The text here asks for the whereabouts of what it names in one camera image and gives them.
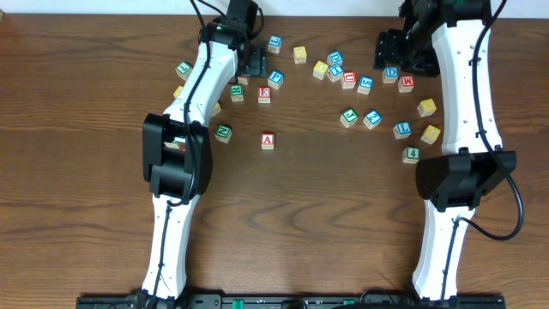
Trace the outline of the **red A block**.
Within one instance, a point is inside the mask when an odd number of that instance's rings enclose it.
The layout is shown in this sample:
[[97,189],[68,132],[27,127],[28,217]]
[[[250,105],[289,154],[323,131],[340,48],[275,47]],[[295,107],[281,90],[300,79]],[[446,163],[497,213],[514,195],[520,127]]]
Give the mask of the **red A block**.
[[275,148],[275,134],[272,132],[262,133],[261,147],[263,150],[272,150]]

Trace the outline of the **red I block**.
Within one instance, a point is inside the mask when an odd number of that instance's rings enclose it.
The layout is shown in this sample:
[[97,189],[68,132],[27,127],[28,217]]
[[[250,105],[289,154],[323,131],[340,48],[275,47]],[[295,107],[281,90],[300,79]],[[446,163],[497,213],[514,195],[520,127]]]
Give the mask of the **red I block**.
[[249,84],[249,78],[247,76],[239,76],[238,77],[238,83],[242,85],[248,85]]

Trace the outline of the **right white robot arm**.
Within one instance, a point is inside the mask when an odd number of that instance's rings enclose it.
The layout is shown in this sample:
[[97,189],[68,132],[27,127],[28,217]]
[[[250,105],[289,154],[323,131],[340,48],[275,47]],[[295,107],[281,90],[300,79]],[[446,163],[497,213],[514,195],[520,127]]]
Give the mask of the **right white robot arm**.
[[488,66],[489,35],[500,12],[488,1],[406,0],[399,9],[402,29],[379,34],[374,66],[390,64],[404,73],[440,77],[443,90],[442,153],[419,160],[415,180],[425,203],[419,261],[412,276],[421,305],[457,307],[456,275],[462,244],[480,200],[507,181],[518,218],[505,241],[521,230],[524,206],[511,174],[516,153],[503,149],[492,109]]

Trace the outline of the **green R block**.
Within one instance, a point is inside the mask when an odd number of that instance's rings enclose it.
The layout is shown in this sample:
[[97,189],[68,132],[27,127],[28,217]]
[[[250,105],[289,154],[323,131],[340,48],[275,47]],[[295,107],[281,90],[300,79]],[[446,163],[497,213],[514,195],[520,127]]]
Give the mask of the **green R block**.
[[233,84],[230,87],[232,102],[240,102],[244,100],[244,88],[241,84]]

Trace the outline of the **red M block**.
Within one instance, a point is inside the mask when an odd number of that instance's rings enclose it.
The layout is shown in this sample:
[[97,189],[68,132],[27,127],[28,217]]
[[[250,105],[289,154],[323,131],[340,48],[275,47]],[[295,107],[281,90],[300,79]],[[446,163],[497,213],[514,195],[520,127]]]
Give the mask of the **red M block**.
[[398,81],[398,91],[400,93],[410,93],[415,87],[414,76],[401,76]]

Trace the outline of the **yellow O block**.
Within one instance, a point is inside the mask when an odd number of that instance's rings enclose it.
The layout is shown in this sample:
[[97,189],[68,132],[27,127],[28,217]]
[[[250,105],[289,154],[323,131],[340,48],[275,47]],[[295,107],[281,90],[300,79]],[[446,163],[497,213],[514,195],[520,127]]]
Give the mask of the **yellow O block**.
[[296,46],[293,48],[293,60],[296,64],[305,64],[307,61],[307,51],[304,46]]

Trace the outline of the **yellow tilted block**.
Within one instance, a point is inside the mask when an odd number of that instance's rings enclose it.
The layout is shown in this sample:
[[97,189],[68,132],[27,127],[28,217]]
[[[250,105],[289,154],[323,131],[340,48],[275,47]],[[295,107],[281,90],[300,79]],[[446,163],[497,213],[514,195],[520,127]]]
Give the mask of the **yellow tilted block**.
[[221,111],[221,106],[220,106],[220,103],[217,102],[214,106],[214,110],[212,111],[212,117],[220,113],[220,111]]

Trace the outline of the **yellow block right upper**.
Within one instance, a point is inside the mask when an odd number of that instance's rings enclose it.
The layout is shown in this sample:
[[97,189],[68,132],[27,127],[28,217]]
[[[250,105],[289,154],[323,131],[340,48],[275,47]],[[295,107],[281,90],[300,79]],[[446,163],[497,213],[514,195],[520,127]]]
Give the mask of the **yellow block right upper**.
[[426,99],[417,105],[417,110],[419,115],[424,118],[431,116],[437,110],[437,106],[433,99]]

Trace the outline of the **yellow block centre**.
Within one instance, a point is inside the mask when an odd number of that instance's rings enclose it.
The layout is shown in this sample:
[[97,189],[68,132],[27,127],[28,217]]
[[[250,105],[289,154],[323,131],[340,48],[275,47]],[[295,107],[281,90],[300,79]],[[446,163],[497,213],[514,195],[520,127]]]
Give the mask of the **yellow block centre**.
[[329,70],[329,66],[325,62],[317,61],[317,63],[313,67],[312,74],[315,78],[319,80],[323,80],[327,75],[328,70]]

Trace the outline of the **green L block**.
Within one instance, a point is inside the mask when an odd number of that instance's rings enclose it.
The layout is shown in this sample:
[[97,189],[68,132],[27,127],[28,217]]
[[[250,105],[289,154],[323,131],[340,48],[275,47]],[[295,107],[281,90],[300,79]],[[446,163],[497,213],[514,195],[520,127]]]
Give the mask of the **green L block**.
[[187,81],[190,73],[192,72],[192,66],[187,62],[182,62],[175,68],[175,72],[178,77],[180,77],[184,81]]

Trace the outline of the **blue 2 block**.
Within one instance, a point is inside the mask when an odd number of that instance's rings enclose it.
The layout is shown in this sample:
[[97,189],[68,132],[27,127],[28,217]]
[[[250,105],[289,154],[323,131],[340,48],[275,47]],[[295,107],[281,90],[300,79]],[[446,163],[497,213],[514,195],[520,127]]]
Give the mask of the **blue 2 block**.
[[369,130],[372,130],[379,125],[382,119],[383,117],[377,110],[371,110],[365,115],[363,123]]

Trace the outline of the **yellow c block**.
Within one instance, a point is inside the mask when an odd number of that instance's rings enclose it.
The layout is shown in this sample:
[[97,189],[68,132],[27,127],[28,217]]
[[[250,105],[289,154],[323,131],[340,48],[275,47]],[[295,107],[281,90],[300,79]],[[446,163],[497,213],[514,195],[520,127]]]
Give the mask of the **yellow c block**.
[[181,94],[183,88],[184,88],[184,87],[183,87],[182,85],[177,86],[177,88],[176,88],[175,91],[173,92],[173,97],[174,97],[175,99],[177,99],[177,97]]
[[438,139],[440,133],[441,130],[438,127],[429,124],[425,128],[420,140],[428,144],[433,144]]

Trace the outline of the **green J block right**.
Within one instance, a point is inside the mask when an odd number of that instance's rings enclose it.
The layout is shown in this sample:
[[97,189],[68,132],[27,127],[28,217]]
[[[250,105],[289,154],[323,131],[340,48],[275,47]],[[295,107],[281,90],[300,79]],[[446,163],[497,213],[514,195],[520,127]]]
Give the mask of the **green J block right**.
[[352,109],[348,108],[340,116],[340,121],[345,128],[349,128],[354,125],[359,119],[358,114]]

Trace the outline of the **green 4 block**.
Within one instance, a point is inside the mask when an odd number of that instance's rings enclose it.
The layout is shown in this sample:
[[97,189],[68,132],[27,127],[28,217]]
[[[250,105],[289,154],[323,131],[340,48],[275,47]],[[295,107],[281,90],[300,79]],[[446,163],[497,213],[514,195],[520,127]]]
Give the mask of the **green 4 block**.
[[416,164],[420,160],[421,152],[416,147],[405,147],[402,153],[402,161],[407,164]]

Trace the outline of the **green V block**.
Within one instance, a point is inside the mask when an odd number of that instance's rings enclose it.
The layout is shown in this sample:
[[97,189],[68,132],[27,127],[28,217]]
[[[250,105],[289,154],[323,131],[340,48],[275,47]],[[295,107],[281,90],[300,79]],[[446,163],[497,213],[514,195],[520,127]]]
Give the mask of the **green V block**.
[[164,144],[168,148],[179,149],[179,150],[185,151],[185,143],[184,142],[174,141],[174,142],[164,142]]

